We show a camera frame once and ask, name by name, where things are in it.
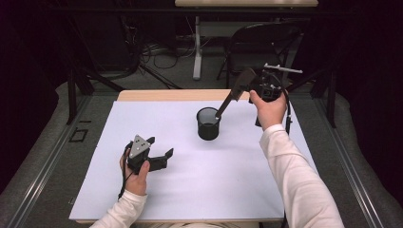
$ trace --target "white long sleeve shirt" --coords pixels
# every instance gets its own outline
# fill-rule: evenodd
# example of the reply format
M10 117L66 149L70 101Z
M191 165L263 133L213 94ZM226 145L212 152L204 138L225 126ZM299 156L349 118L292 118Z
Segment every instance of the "white long sleeve shirt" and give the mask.
M281 124L267 128L260 147L269 162L290 227L344 227L328 188L288 137ZM141 214L146 196L125 191L106 215L91 227L129 227ZM256 223L148 224L147 227L256 227Z

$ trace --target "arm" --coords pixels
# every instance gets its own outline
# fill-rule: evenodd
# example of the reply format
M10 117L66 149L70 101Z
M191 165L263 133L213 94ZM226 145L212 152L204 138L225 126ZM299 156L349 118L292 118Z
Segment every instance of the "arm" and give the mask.
M126 186L122 197L116 202L107 213L91 227L130 227L130 225L140 216L147 199L145 193L146 177L150 163L145 161L140 169L139 175L132 175L132 171L125 166Z
M281 193L290 227L343 227L328 188L281 124L286 109L284 95L266 103L255 91L250 94L264 131L260 146Z

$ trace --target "cup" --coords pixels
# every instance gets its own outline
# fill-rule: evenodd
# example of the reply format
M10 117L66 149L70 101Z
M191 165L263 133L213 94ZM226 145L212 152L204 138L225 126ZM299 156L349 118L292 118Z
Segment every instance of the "cup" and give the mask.
M212 141L219 136L221 117L216 118L217 111L214 107L205 107L196 115L198 134L206 141Z

